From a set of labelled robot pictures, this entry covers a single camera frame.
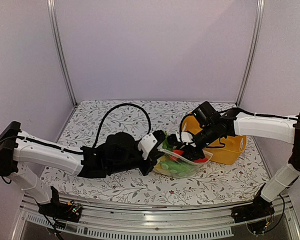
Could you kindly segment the red carrot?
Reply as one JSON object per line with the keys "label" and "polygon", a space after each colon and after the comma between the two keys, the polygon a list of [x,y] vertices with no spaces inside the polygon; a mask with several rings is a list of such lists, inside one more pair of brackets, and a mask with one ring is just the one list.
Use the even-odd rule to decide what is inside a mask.
{"label": "red carrot", "polygon": [[172,155],[169,157],[171,161],[178,162],[181,160],[180,157],[187,159],[193,163],[206,163],[208,158],[204,155],[204,153],[192,152],[190,150],[173,150],[172,151],[176,156]]}

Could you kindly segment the yellow lemon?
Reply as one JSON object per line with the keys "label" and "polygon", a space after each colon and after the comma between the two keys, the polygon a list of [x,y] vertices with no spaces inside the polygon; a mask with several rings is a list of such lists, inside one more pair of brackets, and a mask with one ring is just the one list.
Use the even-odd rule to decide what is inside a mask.
{"label": "yellow lemon", "polygon": [[161,165],[160,164],[157,164],[153,170],[156,172],[156,173],[161,173],[162,172],[162,168],[161,168]]}

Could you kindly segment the green cucumber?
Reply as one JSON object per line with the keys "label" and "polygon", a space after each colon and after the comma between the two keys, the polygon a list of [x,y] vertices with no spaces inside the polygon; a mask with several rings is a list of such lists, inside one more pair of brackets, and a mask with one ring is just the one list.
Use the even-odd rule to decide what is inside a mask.
{"label": "green cucumber", "polygon": [[170,160],[162,161],[159,165],[165,175],[175,178],[187,177],[193,171],[189,164]]}

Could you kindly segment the clear zip top bag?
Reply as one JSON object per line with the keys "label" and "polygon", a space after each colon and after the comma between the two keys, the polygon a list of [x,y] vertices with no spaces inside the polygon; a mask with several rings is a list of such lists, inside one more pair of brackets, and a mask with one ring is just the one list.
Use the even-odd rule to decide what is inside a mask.
{"label": "clear zip top bag", "polygon": [[[176,146],[174,146],[174,148],[173,148],[172,151],[164,149],[162,145],[160,145],[158,149],[161,152],[163,152],[164,155],[158,159],[157,164],[160,164],[160,162],[163,162],[163,161],[173,161],[173,160],[170,160],[170,156],[177,156],[175,153],[173,153],[173,150],[176,150]],[[204,152],[205,156],[208,158],[207,162],[209,162],[211,160],[213,154],[210,153],[210,152],[207,152],[205,150],[203,150],[203,152]],[[168,176],[168,177],[173,177],[173,178],[179,178],[179,179],[181,179],[181,178],[187,178],[187,177],[193,177],[197,173],[197,171],[200,168],[202,168],[204,166],[204,164],[207,163],[207,162],[205,162],[205,163],[195,163],[195,162],[191,162],[191,161],[187,160],[186,158],[183,158],[183,157],[180,157],[180,158],[181,158],[181,160],[176,161],[176,162],[183,163],[183,164],[188,164],[188,165],[190,165],[192,167],[192,172],[188,176],[186,176],[186,177],[168,176],[168,175],[165,175],[163,173],[163,170],[161,171],[161,173],[158,173],[158,174],[162,174],[162,175],[165,175],[165,176]]]}

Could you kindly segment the green lettuce leaf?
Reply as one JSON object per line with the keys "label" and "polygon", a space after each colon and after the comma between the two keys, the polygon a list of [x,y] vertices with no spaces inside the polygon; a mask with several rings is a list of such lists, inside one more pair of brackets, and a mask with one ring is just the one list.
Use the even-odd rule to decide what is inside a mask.
{"label": "green lettuce leaf", "polygon": [[162,147],[166,150],[172,151],[175,146],[176,135],[175,134],[168,134],[164,131],[165,140],[162,142]]}

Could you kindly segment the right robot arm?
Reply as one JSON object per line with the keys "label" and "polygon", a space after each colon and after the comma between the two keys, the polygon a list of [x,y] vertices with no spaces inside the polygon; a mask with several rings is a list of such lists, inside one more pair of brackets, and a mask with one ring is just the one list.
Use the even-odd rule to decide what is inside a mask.
{"label": "right robot arm", "polygon": [[196,151],[208,147],[220,138],[254,136],[292,144],[287,163],[256,193],[252,203],[233,207],[234,221],[254,220],[274,213],[273,200],[294,184],[300,176],[300,113],[292,116],[252,113],[239,107],[217,111],[205,101],[190,116],[198,122],[201,131],[190,133],[179,130],[172,137],[174,145],[190,145]]}

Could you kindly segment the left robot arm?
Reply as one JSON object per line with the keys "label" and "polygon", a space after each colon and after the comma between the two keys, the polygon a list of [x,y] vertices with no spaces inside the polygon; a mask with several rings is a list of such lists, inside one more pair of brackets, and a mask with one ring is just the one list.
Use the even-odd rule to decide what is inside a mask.
{"label": "left robot arm", "polygon": [[58,192],[47,187],[27,163],[57,168],[85,179],[101,179],[138,169],[148,175],[163,155],[158,147],[165,140],[162,130],[135,140],[126,132],[111,134],[98,147],[70,147],[34,137],[12,121],[0,134],[0,177],[17,183],[53,216],[64,213]]}

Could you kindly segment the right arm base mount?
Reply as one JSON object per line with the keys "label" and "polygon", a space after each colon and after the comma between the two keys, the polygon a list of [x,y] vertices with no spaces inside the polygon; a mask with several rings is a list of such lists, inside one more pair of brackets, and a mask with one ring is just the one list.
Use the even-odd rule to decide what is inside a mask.
{"label": "right arm base mount", "polygon": [[235,223],[254,220],[254,222],[247,225],[247,228],[255,235],[266,232],[270,222],[265,217],[271,217],[274,213],[272,202],[267,202],[261,197],[256,197],[250,204],[236,206],[231,209],[231,217]]}

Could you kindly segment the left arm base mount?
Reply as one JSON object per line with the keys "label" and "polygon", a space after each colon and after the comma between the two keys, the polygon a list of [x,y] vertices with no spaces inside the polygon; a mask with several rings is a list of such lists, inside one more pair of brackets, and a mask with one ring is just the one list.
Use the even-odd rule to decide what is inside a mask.
{"label": "left arm base mount", "polygon": [[38,212],[47,217],[52,217],[57,220],[64,220],[68,222],[78,223],[82,215],[82,206],[78,204],[67,204],[67,203],[47,203],[39,204]]}

